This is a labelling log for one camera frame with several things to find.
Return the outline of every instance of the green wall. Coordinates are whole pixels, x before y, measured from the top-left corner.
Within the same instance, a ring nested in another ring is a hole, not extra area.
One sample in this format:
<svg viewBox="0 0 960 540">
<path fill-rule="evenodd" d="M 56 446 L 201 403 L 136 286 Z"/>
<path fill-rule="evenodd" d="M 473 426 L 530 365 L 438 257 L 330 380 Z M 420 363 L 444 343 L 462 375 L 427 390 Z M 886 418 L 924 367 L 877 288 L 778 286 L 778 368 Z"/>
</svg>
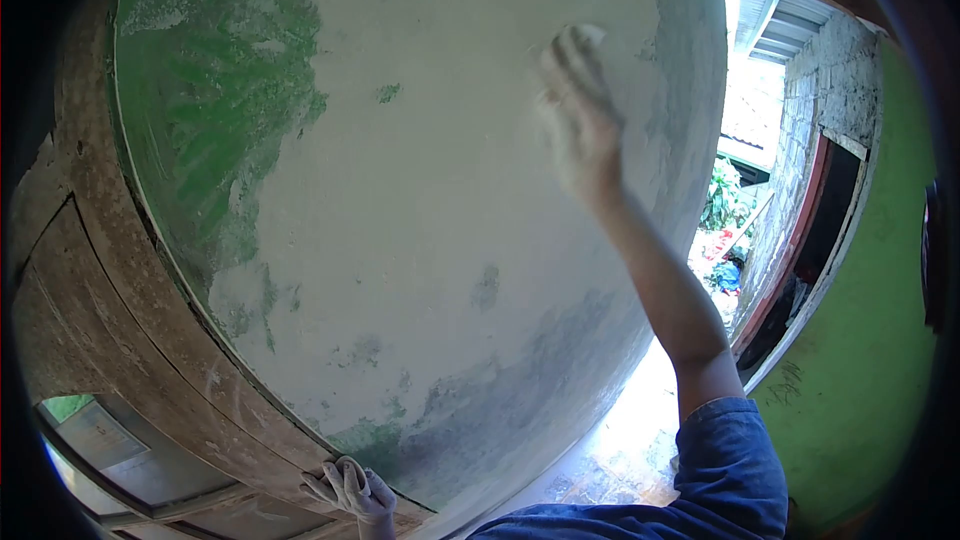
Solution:
<svg viewBox="0 0 960 540">
<path fill-rule="evenodd" d="M 930 128 L 906 58 L 888 41 L 881 58 L 883 128 L 863 216 L 821 305 L 750 393 L 811 533 L 882 493 L 930 378 L 935 338 L 920 279 L 924 188 L 935 174 Z"/>
</svg>

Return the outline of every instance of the white plaster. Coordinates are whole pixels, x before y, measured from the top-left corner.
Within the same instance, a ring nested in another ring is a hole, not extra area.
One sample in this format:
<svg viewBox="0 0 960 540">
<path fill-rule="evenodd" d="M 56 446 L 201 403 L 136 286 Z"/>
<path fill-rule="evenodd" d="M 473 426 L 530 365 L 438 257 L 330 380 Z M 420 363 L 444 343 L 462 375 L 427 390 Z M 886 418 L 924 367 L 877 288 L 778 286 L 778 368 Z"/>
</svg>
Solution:
<svg viewBox="0 0 960 540">
<path fill-rule="evenodd" d="M 243 329 L 226 330 L 235 350 L 321 434 L 366 418 L 409 435 L 415 422 L 446 425 L 482 398 L 452 396 L 444 412 L 426 413 L 439 381 L 475 369 L 476 383 L 489 384 L 498 374 L 488 365 L 517 366 L 545 321 L 591 290 L 609 296 L 602 321 L 578 338 L 603 366 L 591 360 L 570 374 L 583 389 L 564 411 L 576 425 L 551 434 L 552 455 L 497 447 L 501 469 L 519 466 L 510 474 L 522 470 L 528 482 L 613 402 L 652 339 L 618 256 L 561 192 L 537 142 L 536 56 L 563 25 L 606 30 L 600 53 L 628 119 L 625 173 L 669 244 L 687 254 L 719 132 L 723 0 L 715 25 L 670 14 L 695 39 L 683 66 L 697 83 L 671 105 L 678 112 L 667 108 L 671 71 L 638 56 L 661 23 L 656 0 L 313 1 L 323 27 L 311 65 L 327 110 L 302 137 L 297 128 L 283 139 L 255 190 L 257 257 L 216 274 L 210 309 L 221 322 L 238 308 L 253 314 Z M 378 89 L 392 84 L 400 91 L 381 103 Z M 688 123 L 687 137 L 667 137 L 671 118 Z M 488 266 L 498 270 L 496 297 L 482 309 L 472 295 Z M 276 288 L 271 306 L 265 270 Z M 542 358 L 562 359 L 549 342 Z M 529 379 L 534 390 L 559 382 Z M 518 404 L 524 390 L 516 389 Z M 503 404 L 504 414 L 513 407 Z M 481 496 L 498 481 L 477 484 Z"/>
</svg>

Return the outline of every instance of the blue shirt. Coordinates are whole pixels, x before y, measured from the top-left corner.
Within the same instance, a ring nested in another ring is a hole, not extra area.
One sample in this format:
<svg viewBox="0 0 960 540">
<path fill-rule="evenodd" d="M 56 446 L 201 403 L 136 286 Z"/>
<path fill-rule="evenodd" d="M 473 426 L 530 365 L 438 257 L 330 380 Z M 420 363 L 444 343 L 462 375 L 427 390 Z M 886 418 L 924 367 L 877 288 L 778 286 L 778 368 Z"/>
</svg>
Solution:
<svg viewBox="0 0 960 540">
<path fill-rule="evenodd" d="M 710 401 L 677 432 L 679 497 L 645 504 L 537 504 L 488 522 L 470 540 L 783 538 L 786 478 L 757 404 Z"/>
</svg>

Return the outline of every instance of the floor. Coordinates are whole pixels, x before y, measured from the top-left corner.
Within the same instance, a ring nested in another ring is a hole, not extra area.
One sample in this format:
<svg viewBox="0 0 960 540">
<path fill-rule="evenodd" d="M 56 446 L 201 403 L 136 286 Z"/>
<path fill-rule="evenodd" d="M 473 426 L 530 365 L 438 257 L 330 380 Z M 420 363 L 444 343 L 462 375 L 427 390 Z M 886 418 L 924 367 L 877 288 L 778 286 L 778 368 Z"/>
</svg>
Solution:
<svg viewBox="0 0 960 540">
<path fill-rule="evenodd" d="M 679 426 L 677 379 L 654 339 L 606 417 L 487 521 L 539 503 L 665 506 L 677 497 Z"/>
</svg>

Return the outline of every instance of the gloved hand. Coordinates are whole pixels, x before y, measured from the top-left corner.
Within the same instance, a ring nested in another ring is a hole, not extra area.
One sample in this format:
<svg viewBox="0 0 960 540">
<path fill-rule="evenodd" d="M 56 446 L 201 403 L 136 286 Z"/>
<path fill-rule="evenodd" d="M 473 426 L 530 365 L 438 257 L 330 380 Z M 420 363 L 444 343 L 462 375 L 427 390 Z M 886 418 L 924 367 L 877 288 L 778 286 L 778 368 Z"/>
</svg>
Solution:
<svg viewBox="0 0 960 540">
<path fill-rule="evenodd" d="M 622 183 L 623 121 L 595 53 L 602 38 L 593 25 L 568 25 L 540 54 L 546 90 L 537 109 L 554 167 L 561 184 L 587 207 L 618 195 Z"/>
<path fill-rule="evenodd" d="M 392 521 L 397 495 L 371 469 L 361 471 L 355 460 L 341 456 L 336 463 L 322 465 L 323 476 L 303 473 L 300 490 L 336 509 L 353 513 L 357 522 L 370 526 Z"/>
</svg>

